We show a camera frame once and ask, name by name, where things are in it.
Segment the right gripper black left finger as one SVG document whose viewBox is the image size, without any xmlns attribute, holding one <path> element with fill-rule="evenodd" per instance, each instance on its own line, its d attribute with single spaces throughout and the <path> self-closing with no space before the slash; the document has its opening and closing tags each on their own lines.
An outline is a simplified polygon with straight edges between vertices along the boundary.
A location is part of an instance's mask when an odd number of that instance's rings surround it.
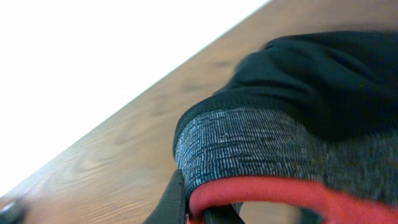
<svg viewBox="0 0 398 224">
<path fill-rule="evenodd" d="M 143 224 L 186 224 L 186 199 L 182 171 L 177 169 L 158 204 Z"/>
</svg>

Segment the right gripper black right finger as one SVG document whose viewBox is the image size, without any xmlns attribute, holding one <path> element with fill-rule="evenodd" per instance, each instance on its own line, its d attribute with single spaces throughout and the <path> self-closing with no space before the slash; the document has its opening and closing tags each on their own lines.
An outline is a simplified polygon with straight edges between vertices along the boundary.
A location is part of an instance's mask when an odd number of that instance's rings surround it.
<svg viewBox="0 0 398 224">
<path fill-rule="evenodd" d="M 234 203 L 231 205 L 223 205 L 218 207 L 207 208 L 203 213 L 203 221 L 206 224 L 245 224 L 240 217 L 240 211 L 243 203 Z M 299 214 L 295 219 L 290 218 L 290 223 L 296 224 L 320 224 L 320 216 L 315 212 L 300 208 L 297 209 Z"/>
</svg>

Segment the black leggings red grey waistband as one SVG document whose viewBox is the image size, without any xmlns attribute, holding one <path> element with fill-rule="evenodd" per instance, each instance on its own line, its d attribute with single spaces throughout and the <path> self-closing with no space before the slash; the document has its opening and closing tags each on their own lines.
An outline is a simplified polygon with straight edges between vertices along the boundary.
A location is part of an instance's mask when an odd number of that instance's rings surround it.
<svg viewBox="0 0 398 224">
<path fill-rule="evenodd" d="M 320 223 L 396 223 L 397 32 L 268 42 L 185 112 L 173 155 L 192 223 L 247 201 Z"/>
</svg>

